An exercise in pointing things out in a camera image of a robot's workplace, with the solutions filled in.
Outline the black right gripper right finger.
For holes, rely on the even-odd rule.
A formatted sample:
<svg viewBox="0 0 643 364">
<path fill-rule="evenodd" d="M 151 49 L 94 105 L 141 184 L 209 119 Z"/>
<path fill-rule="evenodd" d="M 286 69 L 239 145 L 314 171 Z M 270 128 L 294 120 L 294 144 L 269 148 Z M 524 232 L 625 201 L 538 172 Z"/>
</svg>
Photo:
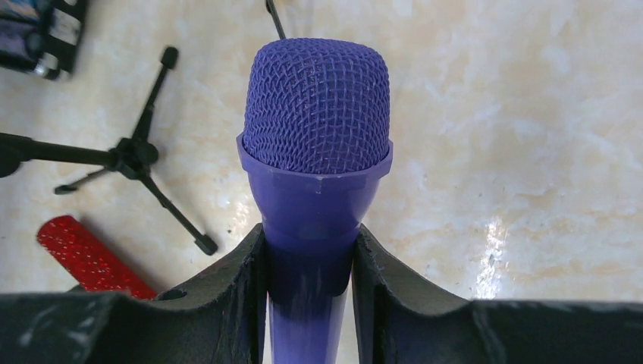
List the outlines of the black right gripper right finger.
<svg viewBox="0 0 643 364">
<path fill-rule="evenodd" d="M 365 227 L 353 260 L 362 363 L 640 363 L 639 303 L 467 300 L 391 255 Z"/>
</svg>

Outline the purple microphone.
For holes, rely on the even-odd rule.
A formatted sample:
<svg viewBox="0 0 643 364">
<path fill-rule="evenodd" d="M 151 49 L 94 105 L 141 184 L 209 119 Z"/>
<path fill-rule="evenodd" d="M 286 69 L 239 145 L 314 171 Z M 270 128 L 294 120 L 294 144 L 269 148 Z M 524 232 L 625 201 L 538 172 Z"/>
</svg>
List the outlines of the purple microphone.
<svg viewBox="0 0 643 364">
<path fill-rule="evenodd" d="M 237 146 L 262 216 L 271 358 L 333 363 L 361 221 L 393 161 L 387 65 L 354 42 L 258 50 Z"/>
</svg>

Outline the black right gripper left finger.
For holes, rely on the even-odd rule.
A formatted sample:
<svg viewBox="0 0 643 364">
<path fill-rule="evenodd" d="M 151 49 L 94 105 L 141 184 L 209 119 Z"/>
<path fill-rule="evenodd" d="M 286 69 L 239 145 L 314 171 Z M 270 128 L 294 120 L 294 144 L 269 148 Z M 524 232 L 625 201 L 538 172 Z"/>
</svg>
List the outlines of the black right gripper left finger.
<svg viewBox="0 0 643 364">
<path fill-rule="evenodd" d="M 123 293 L 1 297 L 3 363 L 260 363 L 265 236 L 256 225 L 226 256 L 155 300 Z"/>
</svg>

